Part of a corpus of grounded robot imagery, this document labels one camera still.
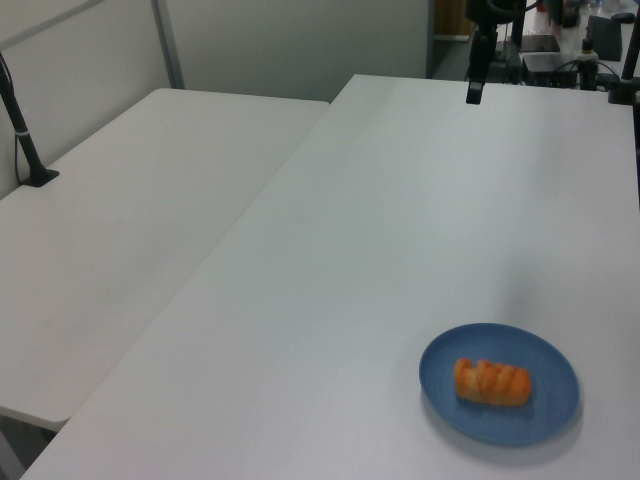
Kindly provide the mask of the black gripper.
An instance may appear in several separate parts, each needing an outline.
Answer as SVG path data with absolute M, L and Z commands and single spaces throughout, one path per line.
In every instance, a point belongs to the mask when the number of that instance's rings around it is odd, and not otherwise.
M 466 103 L 480 105 L 490 64 L 495 57 L 496 26 L 494 24 L 478 25 L 471 44 L 469 57 L 469 83 Z

